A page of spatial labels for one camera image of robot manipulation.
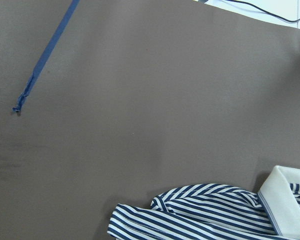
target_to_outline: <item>black cord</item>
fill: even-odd
[[[289,20],[289,19],[286,19],[286,18],[284,18],[284,17],[282,17],[282,16],[276,15],[276,14],[271,13],[271,12],[269,12],[269,11],[267,11],[267,10],[264,10],[264,9],[262,9],[262,8],[256,6],[256,5],[253,5],[253,4],[250,3],[250,2],[237,1],[237,0],[225,0],[225,1],[250,5],[250,6],[254,7],[254,8],[256,8],[256,9],[259,9],[260,11],[262,11],[262,12],[264,12],[264,13],[266,13],[266,14],[269,14],[269,15],[271,15],[271,16],[274,16],[274,17],[276,17],[276,18],[278,18],[278,19],[284,20],[284,21],[289,22],[289,23],[297,23],[297,22],[300,21],[300,18],[297,19],[297,20]]]

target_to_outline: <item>white collar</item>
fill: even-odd
[[[300,184],[300,169],[275,166],[258,195],[276,233],[300,240],[300,206],[290,184]]]

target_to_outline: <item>blue tape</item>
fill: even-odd
[[[74,13],[78,3],[80,0],[72,0],[68,10],[64,14],[59,26],[55,30],[53,36],[51,37],[48,45],[45,47],[41,57],[39,58],[38,62],[36,63],[31,76],[28,79],[28,82],[26,83],[25,89],[23,93],[18,97],[16,107],[12,108],[12,111],[19,113],[21,111],[21,108],[23,104],[26,101],[26,98],[29,96],[31,89],[34,87],[42,69],[46,65],[47,60],[49,59],[52,51],[54,50],[60,36],[64,32],[72,14]]]

